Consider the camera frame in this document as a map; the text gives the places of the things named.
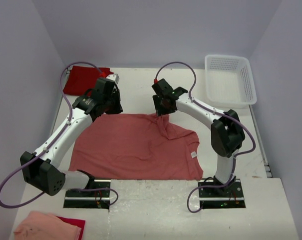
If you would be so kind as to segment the salmon pink t shirt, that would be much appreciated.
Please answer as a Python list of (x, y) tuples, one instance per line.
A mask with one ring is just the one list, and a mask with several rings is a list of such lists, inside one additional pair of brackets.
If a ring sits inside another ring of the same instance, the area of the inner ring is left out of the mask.
[(115, 180), (200, 180), (196, 132), (156, 114), (105, 114), (76, 139), (70, 171)]

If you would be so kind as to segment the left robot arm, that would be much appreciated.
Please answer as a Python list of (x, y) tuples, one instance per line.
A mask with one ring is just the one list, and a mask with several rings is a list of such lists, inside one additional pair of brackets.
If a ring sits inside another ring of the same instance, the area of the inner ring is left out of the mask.
[(71, 112), (50, 138), (34, 152), (20, 157), (24, 181), (38, 190), (56, 195), (60, 190), (76, 189), (83, 196), (94, 193), (95, 184), (83, 171), (61, 171), (59, 166), (65, 154), (98, 117), (123, 111), (118, 88), (119, 76), (110, 74), (96, 80), (95, 86), (77, 97)]

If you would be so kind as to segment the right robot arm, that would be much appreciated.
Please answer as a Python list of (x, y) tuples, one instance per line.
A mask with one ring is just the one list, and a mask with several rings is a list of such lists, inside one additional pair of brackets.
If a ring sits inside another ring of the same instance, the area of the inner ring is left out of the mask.
[(244, 130), (237, 124), (238, 115), (234, 110), (207, 110), (195, 103), (182, 87), (173, 89), (165, 79), (154, 80), (152, 96), (156, 114), (169, 115), (177, 111), (198, 120), (211, 132), (211, 147), (217, 154), (217, 170), (213, 177), (214, 192), (226, 196), (235, 181), (236, 157), (245, 139)]

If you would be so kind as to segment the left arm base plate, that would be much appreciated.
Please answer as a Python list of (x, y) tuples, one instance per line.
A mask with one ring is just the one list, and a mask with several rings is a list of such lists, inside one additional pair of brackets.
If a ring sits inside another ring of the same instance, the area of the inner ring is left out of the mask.
[(65, 209), (106, 209), (110, 207), (110, 191), (71, 191), (65, 193)]

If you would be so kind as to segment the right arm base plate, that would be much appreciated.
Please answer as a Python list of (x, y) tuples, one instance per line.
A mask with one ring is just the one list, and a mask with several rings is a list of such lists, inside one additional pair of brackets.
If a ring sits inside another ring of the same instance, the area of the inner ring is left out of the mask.
[(206, 209), (244, 209), (246, 208), (242, 183), (240, 179), (226, 190), (221, 188), (207, 188), (213, 184), (213, 179), (198, 182), (199, 202), (203, 210)]

